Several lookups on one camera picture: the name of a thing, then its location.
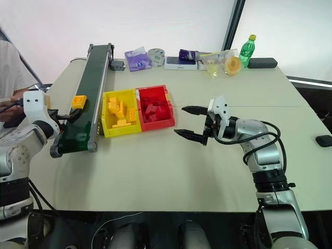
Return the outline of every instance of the green conveyor belt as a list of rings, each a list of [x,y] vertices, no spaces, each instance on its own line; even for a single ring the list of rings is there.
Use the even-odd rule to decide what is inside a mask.
[[[58,154],[84,150],[93,151],[91,143],[93,144],[94,139],[98,139],[98,117],[96,118],[95,115],[98,115],[98,101],[101,101],[99,95],[100,92],[101,94],[103,92],[104,67],[106,67],[106,70],[108,67],[108,63],[105,65],[107,47],[108,45],[93,46],[90,51],[87,65],[76,92],[76,95],[86,95],[88,97],[84,111],[73,124],[66,123],[60,138],[56,141],[58,142]]]

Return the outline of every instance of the purple package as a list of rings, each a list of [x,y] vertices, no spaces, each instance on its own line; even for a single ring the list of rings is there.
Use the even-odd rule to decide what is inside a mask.
[[[137,54],[135,56],[131,56],[131,53],[132,51],[124,53],[128,62],[129,71],[135,72],[152,68],[151,62],[146,53]]]

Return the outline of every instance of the purple bag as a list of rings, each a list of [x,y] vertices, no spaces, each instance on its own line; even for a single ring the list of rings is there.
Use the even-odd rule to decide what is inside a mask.
[[[144,47],[125,52],[124,56],[127,59],[129,71],[131,72],[152,68]]]

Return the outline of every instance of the person's hand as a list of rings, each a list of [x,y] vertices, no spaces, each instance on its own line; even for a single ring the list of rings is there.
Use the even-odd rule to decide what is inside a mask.
[[[19,98],[16,96],[10,97],[10,101],[3,102],[0,104],[0,110],[6,106],[12,104],[13,102],[15,102],[18,99]],[[4,111],[3,113],[0,113],[0,122],[8,122],[8,121],[14,120],[16,117],[20,116],[22,113],[23,113],[23,108],[18,105],[15,105],[15,106],[9,108],[8,110]]]

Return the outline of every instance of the yellow bin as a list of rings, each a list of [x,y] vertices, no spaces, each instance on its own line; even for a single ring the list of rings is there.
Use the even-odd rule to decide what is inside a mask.
[[[130,121],[130,126],[116,127],[118,118],[108,111],[108,101],[110,98],[116,97],[118,101],[123,101],[125,107],[134,108],[135,110],[135,121]],[[126,111],[125,119],[129,120],[129,112]],[[141,124],[139,118],[139,112],[137,110],[137,100],[135,89],[124,90],[124,91],[113,91],[104,92],[103,94],[103,107],[102,107],[102,124],[105,137],[120,136],[130,133],[141,132]]]

